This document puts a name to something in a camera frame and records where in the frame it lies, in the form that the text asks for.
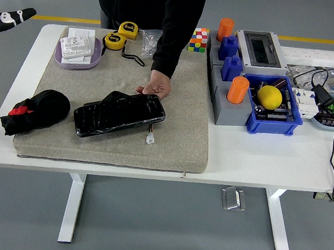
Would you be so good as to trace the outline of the person's left hand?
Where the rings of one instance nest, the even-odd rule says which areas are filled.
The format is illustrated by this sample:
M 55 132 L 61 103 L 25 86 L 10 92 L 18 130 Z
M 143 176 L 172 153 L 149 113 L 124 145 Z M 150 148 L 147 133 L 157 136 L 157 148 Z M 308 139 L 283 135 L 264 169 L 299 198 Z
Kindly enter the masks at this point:
M 144 87 L 137 86 L 135 91 L 145 95 L 154 94 L 158 98 L 164 99 L 171 92 L 171 80 L 167 75 L 157 70 L 152 70 L 150 81 Z

